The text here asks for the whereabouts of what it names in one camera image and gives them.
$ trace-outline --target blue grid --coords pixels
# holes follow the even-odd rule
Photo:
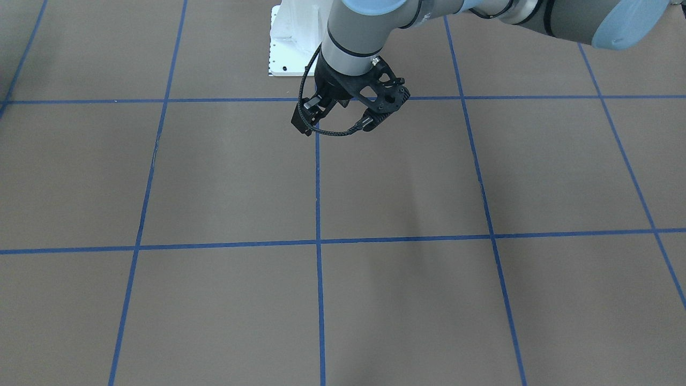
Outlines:
[[[128,312],[128,305],[130,301],[130,296],[133,287],[134,276],[136,272],[136,265],[140,251],[153,251],[153,250],[173,250],[173,249],[212,249],[212,248],[246,248],[246,247],[272,247],[272,246],[289,246],[289,245],[315,245],[316,246],[316,263],[317,263],[317,283],[318,283],[318,313],[319,313],[319,343],[320,343],[320,383],[322,386],[326,385],[326,360],[325,360],[325,337],[324,337],[324,285],[323,285],[323,274],[322,274],[322,245],[331,244],[351,244],[351,243],[387,243],[387,242],[432,242],[432,241],[448,241],[448,240],[490,240],[493,248],[493,255],[495,258],[498,276],[501,284],[501,291],[503,294],[504,306],[506,309],[506,314],[508,317],[508,323],[510,324],[510,333],[512,336],[512,344],[514,352],[517,358],[517,365],[519,368],[519,373],[521,377],[521,383],[523,386],[527,385],[525,366],[521,357],[519,350],[519,343],[517,340],[517,331],[515,328],[514,317],[512,316],[512,309],[510,307],[510,302],[508,298],[508,291],[506,286],[505,275],[501,266],[500,256],[498,252],[497,241],[500,239],[513,239],[513,238],[568,238],[568,237],[593,237],[593,236],[612,236],[612,235],[639,235],[639,234],[652,234],[657,241],[660,252],[665,260],[676,291],[681,298],[681,301],[686,308],[686,297],[684,296],[681,284],[676,276],[670,258],[665,250],[665,247],[661,240],[662,234],[686,234],[686,228],[657,228],[653,217],[648,208],[643,193],[641,191],[639,182],[633,172],[630,160],[624,150],[624,145],[619,137],[617,129],[615,127],[612,115],[607,107],[607,99],[686,99],[686,95],[604,95],[601,92],[600,86],[595,78],[591,64],[587,58],[584,48],[579,44],[580,54],[582,55],[584,62],[586,63],[589,75],[593,81],[597,95],[465,95],[462,89],[462,81],[460,77],[460,70],[458,66],[458,59],[455,54],[455,49],[453,46],[452,36],[450,33],[450,27],[448,24],[447,17],[444,16],[443,21],[445,24],[445,30],[449,42],[449,49],[453,59],[453,66],[455,69],[455,76],[458,83],[459,95],[453,96],[423,96],[423,97],[412,97],[412,100],[459,100],[462,105],[462,110],[464,113],[464,119],[466,122],[466,127],[469,135],[469,143],[473,153],[475,169],[477,177],[481,186],[482,200],[484,205],[484,214],[486,217],[486,222],[488,224],[488,234],[475,234],[475,235],[453,235],[453,236],[417,236],[417,237],[389,237],[389,238],[333,238],[324,239],[321,235],[321,190],[320,190],[320,138],[319,134],[315,136],[315,147],[316,147],[316,238],[313,240],[281,240],[281,241],[259,241],[259,242],[218,242],[218,243],[203,243],[203,244],[172,244],[172,245],[142,245],[141,239],[143,235],[143,228],[145,227],[145,216],[147,214],[147,205],[150,199],[150,191],[152,188],[152,180],[154,178],[155,171],[155,160],[157,151],[159,149],[159,141],[163,132],[165,116],[167,112],[167,107],[169,103],[188,103],[188,102],[215,102],[215,103],[227,103],[227,102],[295,102],[296,98],[170,98],[169,94],[171,91],[171,85],[174,79],[174,69],[176,66],[176,58],[178,55],[178,49],[181,42],[183,25],[185,22],[186,9],[188,5],[188,0],[183,1],[183,7],[180,15],[180,21],[178,26],[178,31],[176,35],[176,44],[174,46],[174,54],[171,59],[171,65],[169,68],[169,77],[167,79],[167,88],[165,92],[165,97],[163,99],[120,99],[120,100],[12,100],[12,93],[16,86],[17,80],[21,75],[22,67],[26,61],[27,55],[31,49],[31,46],[36,37],[36,33],[40,27],[40,22],[43,19],[45,9],[47,7],[48,0],[43,0],[43,4],[40,8],[40,12],[36,19],[36,24],[32,30],[31,36],[29,38],[28,44],[25,51],[20,59],[19,65],[15,71],[12,82],[8,89],[7,94],[1,101],[0,107],[0,119],[2,118],[5,110],[8,106],[14,104],[140,104],[140,103],[159,103],[162,104],[162,112],[159,120],[157,136],[155,140],[154,149],[152,152],[152,160],[150,163],[150,171],[148,174],[147,185],[145,189],[145,197],[143,199],[143,207],[141,209],[141,219],[139,223],[139,229],[136,237],[135,245],[124,245],[124,246],[107,246],[107,247],[67,247],[67,248],[36,248],[36,249],[0,249],[1,255],[27,255],[27,254],[38,254],[38,253],[86,253],[86,252],[107,252],[107,251],[130,251],[133,252],[128,283],[126,287],[126,295],[121,312],[121,320],[119,323],[119,330],[117,333],[117,342],[115,345],[115,352],[113,354],[112,367],[110,370],[110,378],[108,381],[108,386],[114,386],[115,377],[117,373],[117,364],[119,362],[119,353],[121,352],[121,342],[123,339],[124,329],[126,326],[126,317]],[[482,178],[482,173],[479,165],[479,158],[477,153],[477,148],[473,139],[471,123],[469,120],[469,110],[466,105],[467,100],[541,100],[541,99],[594,99],[599,100],[602,103],[603,109],[605,111],[606,117],[616,139],[619,150],[624,159],[624,163],[631,175],[632,182],[636,192],[640,198],[641,204],[643,205],[643,210],[646,213],[648,222],[650,223],[649,229],[617,229],[617,230],[606,230],[606,231],[568,231],[568,232],[541,232],[541,233],[522,233],[522,234],[496,234],[493,229],[493,222],[490,217],[490,210],[488,208],[488,199],[486,195],[486,189],[484,187],[484,182]]]

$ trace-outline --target tile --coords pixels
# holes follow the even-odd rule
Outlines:
[[[605,95],[684,95],[686,29],[679,7],[670,7],[638,45],[622,52],[586,49]]]
[[[345,130],[361,104],[321,122]],[[370,133],[321,142],[322,237],[488,234],[460,103],[410,100]]]
[[[468,106],[496,233],[650,227],[600,101]]]
[[[181,1],[50,1],[15,100],[164,98]]]
[[[319,383],[316,252],[144,251],[117,385]]]
[[[683,291],[686,288],[686,232],[661,234],[660,239],[662,239],[667,256],[670,258],[676,278]]]
[[[490,241],[325,245],[331,385],[518,385]]]
[[[42,5],[43,0],[0,1],[0,100],[5,100]]]
[[[576,43],[472,14],[449,17],[465,95],[596,95]]]
[[[381,57],[405,78],[412,96],[459,95],[443,18],[391,33]]]
[[[686,227],[686,100],[607,100],[655,225]]]
[[[498,243],[529,385],[683,384],[684,308],[653,235]]]
[[[314,139],[291,102],[173,103],[143,242],[315,238]]]
[[[0,249],[133,245],[160,109],[10,106],[0,122]]]
[[[190,1],[171,96],[297,98],[300,78],[268,76],[271,10],[277,3]]]
[[[106,385],[131,252],[0,256],[3,385]]]

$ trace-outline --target light blue joint cap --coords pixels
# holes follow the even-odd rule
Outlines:
[[[400,8],[407,0],[343,0],[352,11],[366,16],[379,16]]]
[[[670,0],[621,0],[593,35],[595,48],[627,49],[646,37]]]
[[[462,9],[460,10],[460,12],[470,10],[471,8],[474,8],[483,2],[484,2],[484,0],[464,0],[464,5],[462,6]]]

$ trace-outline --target robotic arm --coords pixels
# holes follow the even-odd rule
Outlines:
[[[334,0],[320,48],[305,70],[292,124],[312,132],[343,136],[371,131],[410,98],[405,80],[395,76],[379,56],[392,30],[418,27],[427,20],[470,10],[483,19],[592,45],[626,49],[657,24],[674,0]],[[314,60],[317,91],[303,98],[305,79]],[[371,88],[375,98],[362,95]],[[347,131],[320,130],[316,124],[336,104],[347,107],[357,98],[367,106]]]

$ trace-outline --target gray robot arm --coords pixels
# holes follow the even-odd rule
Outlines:
[[[321,54],[315,70],[317,92],[312,98],[302,97],[303,76],[292,123],[306,135],[349,135],[370,131],[398,111],[410,92],[379,56],[397,28],[470,10],[483,19],[568,41],[626,49],[655,26],[670,2],[674,0],[334,0],[328,33],[305,71]],[[366,87],[377,97],[364,97],[361,91]],[[353,98],[368,107],[356,125],[339,133],[316,128],[337,103],[345,107]]]

